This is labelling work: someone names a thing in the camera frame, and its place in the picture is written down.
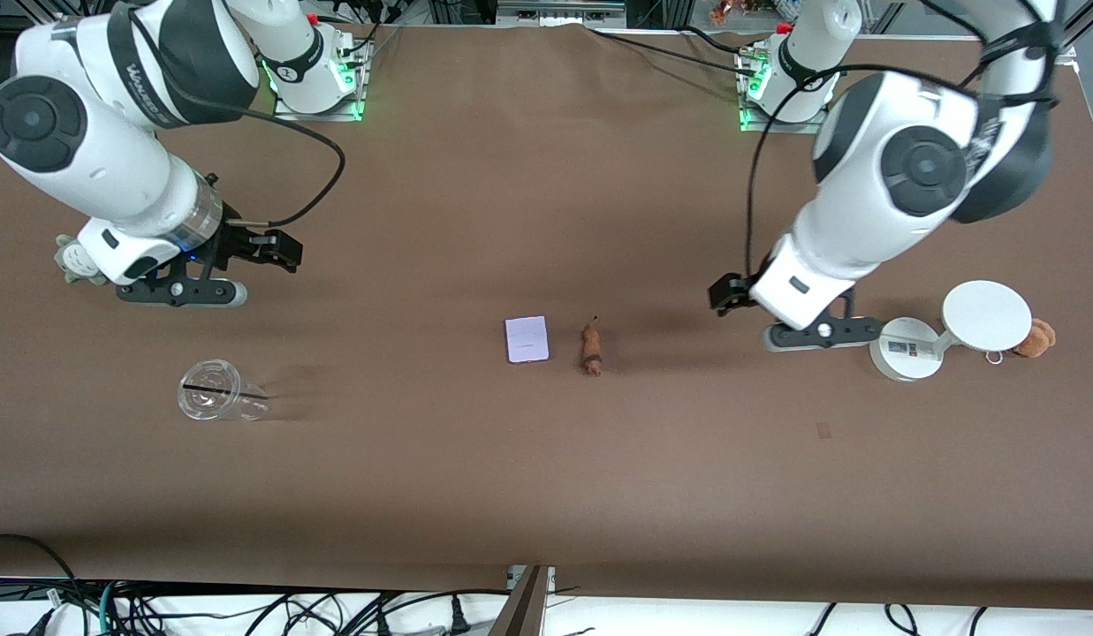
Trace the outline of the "white round stand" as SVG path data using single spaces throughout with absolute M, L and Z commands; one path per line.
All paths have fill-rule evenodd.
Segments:
M 1002 365 L 1007 352 L 1031 329 L 1029 302 L 1009 286 L 974 279 L 947 293 L 938 331 L 922 319 L 900 317 L 883 326 L 869 343 L 878 372 L 896 382 L 917 382 L 945 363 L 947 350 L 961 346 L 982 353 L 991 365 Z

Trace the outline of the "clear plastic cup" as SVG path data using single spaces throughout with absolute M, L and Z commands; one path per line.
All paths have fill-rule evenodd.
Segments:
M 183 375 L 176 403 L 193 421 L 261 421 L 270 397 L 227 360 L 196 363 Z

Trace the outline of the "brown table cover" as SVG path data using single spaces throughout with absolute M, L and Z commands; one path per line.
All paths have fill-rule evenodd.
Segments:
M 83 217 L 0 162 L 0 533 L 85 579 L 1093 608 L 1093 123 L 1055 78 L 1051 175 L 866 276 L 935 323 L 994 279 L 1039 360 L 955 349 L 894 382 L 862 348 L 773 353 L 717 318 L 749 163 L 731 78 L 583 30 L 380 33 L 366 116 L 324 125 L 299 273 L 235 261 L 235 309 L 64 284 Z M 510 365 L 505 319 L 550 360 Z M 580 367 L 598 315 L 603 374 Z M 193 421 L 196 363 L 270 396 Z

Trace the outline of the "grey plush toy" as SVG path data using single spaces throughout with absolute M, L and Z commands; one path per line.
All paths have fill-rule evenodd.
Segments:
M 77 281 L 89 281 L 96 286 L 106 285 L 109 278 L 105 276 L 86 248 L 71 235 L 57 235 L 55 238 L 57 252 L 55 264 L 62 271 L 66 284 Z

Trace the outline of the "grey metal box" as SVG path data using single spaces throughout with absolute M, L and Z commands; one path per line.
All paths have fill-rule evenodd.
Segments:
M 627 28 L 626 0 L 497 0 L 498 26 Z

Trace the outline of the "brown teddy bear keychain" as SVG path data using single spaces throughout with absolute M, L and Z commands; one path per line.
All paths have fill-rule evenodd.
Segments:
M 1035 360 L 1042 357 L 1042 355 L 1050 350 L 1056 341 L 1058 341 L 1058 337 L 1056 337 L 1051 325 L 1042 321 L 1042 319 L 1034 318 L 1032 319 L 1027 337 L 1023 338 L 1022 342 L 1019 342 L 1011 350 L 1011 354 L 1024 360 Z

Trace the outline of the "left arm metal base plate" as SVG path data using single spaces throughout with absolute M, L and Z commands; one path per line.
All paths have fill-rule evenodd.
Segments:
M 776 66 L 769 42 L 761 40 L 740 48 L 736 67 L 748 70 L 748 76 L 737 80 L 739 89 L 740 129 L 764 132 L 767 123 L 774 133 L 814 134 L 828 116 L 828 103 L 838 78 L 820 79 L 812 89 L 801 90 L 785 106 L 781 102 L 796 81 Z

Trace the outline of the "black drinking straw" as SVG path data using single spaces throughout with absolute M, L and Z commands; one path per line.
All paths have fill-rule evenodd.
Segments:
M 195 385 L 195 382 L 183 382 L 178 387 L 178 394 L 223 394 L 230 396 L 230 398 L 250 398 L 256 399 L 256 401 L 268 401 L 269 394 L 265 393 L 265 390 L 252 382 L 248 382 L 247 386 L 238 386 L 232 388 L 219 388 L 215 386 L 207 385 Z

